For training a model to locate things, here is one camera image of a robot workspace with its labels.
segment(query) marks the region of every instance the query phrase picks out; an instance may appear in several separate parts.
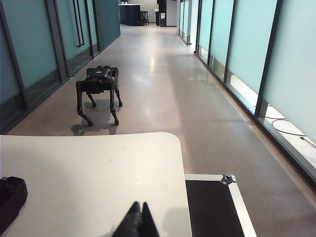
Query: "stool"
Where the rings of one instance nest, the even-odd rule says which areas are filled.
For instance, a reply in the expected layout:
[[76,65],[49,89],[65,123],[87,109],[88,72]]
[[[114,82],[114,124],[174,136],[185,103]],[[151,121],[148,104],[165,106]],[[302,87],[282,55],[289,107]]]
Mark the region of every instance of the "stool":
[[140,16],[141,16],[142,26],[149,25],[148,11],[141,11]]
[[114,107],[114,92],[118,97],[118,106],[122,107],[123,103],[119,95],[119,70],[109,66],[98,66],[96,68],[87,69],[87,78],[76,82],[77,89],[77,113],[80,117],[88,122],[88,126],[92,126],[93,122],[84,114],[82,109],[82,93],[86,92],[92,102],[92,107],[97,104],[91,94],[100,94],[105,90],[110,91],[110,111],[115,120],[115,126],[119,124],[118,117]]

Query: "counter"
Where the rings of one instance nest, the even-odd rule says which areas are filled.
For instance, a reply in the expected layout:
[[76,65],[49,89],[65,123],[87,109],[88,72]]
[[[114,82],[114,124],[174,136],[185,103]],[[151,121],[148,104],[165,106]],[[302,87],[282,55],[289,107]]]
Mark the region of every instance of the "counter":
[[128,26],[141,26],[140,4],[119,4],[120,22]]

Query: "hallway floor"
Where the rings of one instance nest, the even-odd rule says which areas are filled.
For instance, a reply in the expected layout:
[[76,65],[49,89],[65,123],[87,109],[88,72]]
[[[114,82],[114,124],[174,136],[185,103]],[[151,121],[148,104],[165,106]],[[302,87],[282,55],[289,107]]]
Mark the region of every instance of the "hallway floor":
[[[10,135],[78,136],[166,131],[181,142],[185,173],[232,173],[259,237],[316,236],[316,196],[285,158],[176,35],[174,27],[121,25],[118,38],[55,92]],[[109,93],[83,96],[87,67],[119,69],[123,107],[113,125]]]

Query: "wall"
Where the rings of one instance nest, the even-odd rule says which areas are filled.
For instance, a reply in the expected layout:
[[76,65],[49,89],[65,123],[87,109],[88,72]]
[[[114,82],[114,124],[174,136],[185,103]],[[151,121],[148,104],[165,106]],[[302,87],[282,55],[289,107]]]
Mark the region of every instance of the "wall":
[[167,0],[167,26],[177,25],[177,1]]
[[120,36],[117,0],[95,0],[101,52]]
[[128,3],[141,4],[141,11],[148,11],[149,22],[156,22],[155,9],[158,9],[157,0],[129,0]]

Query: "bar stool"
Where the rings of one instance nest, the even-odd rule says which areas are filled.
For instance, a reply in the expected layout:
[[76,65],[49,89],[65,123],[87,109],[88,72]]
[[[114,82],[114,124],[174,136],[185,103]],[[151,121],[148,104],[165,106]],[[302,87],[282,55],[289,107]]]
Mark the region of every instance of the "bar stool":
[[149,25],[148,11],[141,11],[140,14],[142,26]]

